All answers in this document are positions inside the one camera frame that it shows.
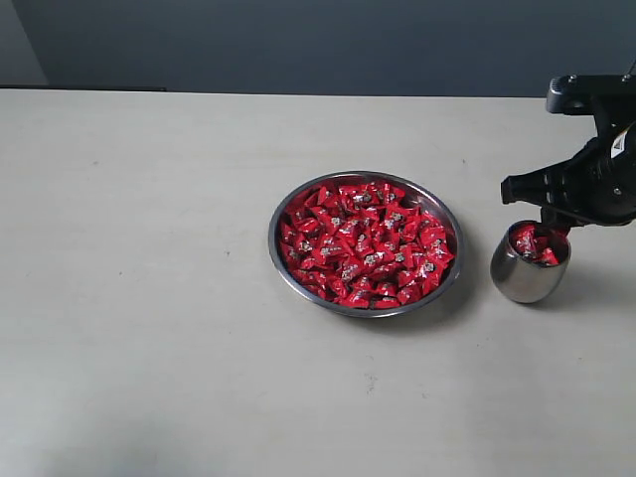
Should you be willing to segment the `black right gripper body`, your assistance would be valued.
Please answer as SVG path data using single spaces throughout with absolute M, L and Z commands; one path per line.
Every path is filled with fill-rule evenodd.
M 590 140 L 557 171 L 549 207 L 604 227 L 635 220 L 635 124 Z

